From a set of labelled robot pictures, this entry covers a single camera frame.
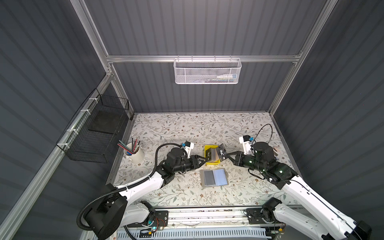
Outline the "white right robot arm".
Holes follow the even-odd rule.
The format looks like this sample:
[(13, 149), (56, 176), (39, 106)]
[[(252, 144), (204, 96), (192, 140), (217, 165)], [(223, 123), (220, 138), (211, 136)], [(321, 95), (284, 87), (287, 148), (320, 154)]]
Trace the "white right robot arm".
[(274, 150), (265, 142), (248, 145), (246, 151), (227, 153), (223, 146), (217, 150), (221, 160), (248, 170), (255, 170), (262, 179), (293, 197), (312, 216), (298, 213), (277, 198), (270, 198), (259, 216), (267, 224), (287, 224), (312, 240), (368, 240), (372, 228), (364, 221), (355, 221), (343, 214), (313, 190), (291, 167), (278, 162)]

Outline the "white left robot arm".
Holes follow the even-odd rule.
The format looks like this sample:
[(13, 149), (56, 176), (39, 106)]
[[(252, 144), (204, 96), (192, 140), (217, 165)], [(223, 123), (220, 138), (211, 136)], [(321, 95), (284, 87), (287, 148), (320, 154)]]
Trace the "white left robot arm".
[(100, 240), (106, 240), (120, 227), (131, 224), (150, 226), (156, 211), (147, 201), (134, 202), (144, 195), (169, 184), (177, 173), (184, 174), (199, 169), (205, 157), (191, 155), (185, 147), (171, 144), (173, 148), (161, 162), (155, 159), (152, 172), (134, 183), (115, 187), (105, 186), (105, 193), (86, 204), (78, 213), (77, 226), (92, 231)]

